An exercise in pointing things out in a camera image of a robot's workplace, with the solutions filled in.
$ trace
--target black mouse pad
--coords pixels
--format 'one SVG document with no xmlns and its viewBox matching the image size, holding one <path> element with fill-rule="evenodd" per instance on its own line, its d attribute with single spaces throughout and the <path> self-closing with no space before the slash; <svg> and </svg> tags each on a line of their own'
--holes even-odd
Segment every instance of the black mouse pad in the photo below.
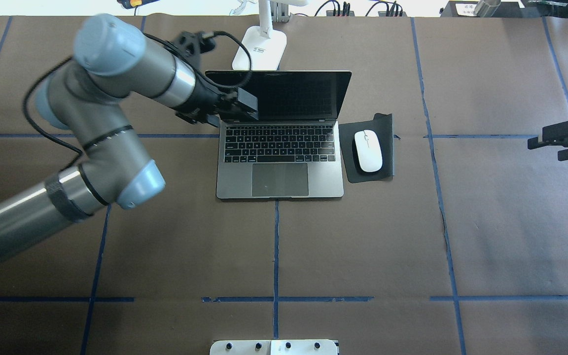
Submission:
<svg viewBox="0 0 568 355">
<path fill-rule="evenodd" d="M 376 133 L 381 145 L 383 166 L 375 173 L 366 173 L 358 166 L 358 157 L 354 146 L 354 134 L 362 130 L 372 130 Z M 394 176 L 394 125 L 392 114 L 374 115 L 372 121 L 339 124 L 339 139 L 341 140 L 341 155 L 345 163 L 345 173 L 351 183 L 381 180 Z"/>
</svg>

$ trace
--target laptop trackpad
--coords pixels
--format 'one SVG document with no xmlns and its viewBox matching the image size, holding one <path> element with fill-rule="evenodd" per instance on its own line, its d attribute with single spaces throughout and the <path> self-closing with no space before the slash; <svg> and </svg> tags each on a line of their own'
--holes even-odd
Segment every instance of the laptop trackpad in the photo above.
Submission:
<svg viewBox="0 0 568 355">
<path fill-rule="evenodd" d="M 307 164 L 253 164 L 255 197 L 308 196 Z"/>
</svg>

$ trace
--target laptop keyboard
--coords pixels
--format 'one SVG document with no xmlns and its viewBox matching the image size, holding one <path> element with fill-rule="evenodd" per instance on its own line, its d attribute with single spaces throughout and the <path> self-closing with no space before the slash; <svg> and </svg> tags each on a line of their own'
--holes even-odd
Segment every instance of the laptop keyboard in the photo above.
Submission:
<svg viewBox="0 0 568 355">
<path fill-rule="evenodd" d="M 228 126 L 226 163 L 333 162 L 332 126 Z"/>
</svg>

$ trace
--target gray device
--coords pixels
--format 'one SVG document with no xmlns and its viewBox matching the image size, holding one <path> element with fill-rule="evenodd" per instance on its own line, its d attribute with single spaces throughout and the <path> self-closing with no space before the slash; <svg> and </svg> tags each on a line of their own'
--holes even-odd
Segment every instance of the gray device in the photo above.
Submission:
<svg viewBox="0 0 568 355">
<path fill-rule="evenodd" d="M 208 71 L 216 83 L 243 71 Z M 257 98 L 257 121 L 221 114 L 216 196 L 343 196 L 337 117 L 349 71 L 255 71 L 243 89 Z"/>
</svg>

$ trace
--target laptop screen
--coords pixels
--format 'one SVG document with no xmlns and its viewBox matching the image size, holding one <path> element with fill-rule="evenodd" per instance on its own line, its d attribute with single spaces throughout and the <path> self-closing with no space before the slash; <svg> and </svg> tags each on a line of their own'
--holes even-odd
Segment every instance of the laptop screen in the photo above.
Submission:
<svg viewBox="0 0 568 355">
<path fill-rule="evenodd" d="M 215 83 L 234 85 L 245 71 L 208 71 Z M 257 98 L 259 121 L 337 119 L 352 73 L 349 71 L 254 71 L 244 90 Z M 237 120 L 221 114 L 223 121 Z"/>
</svg>

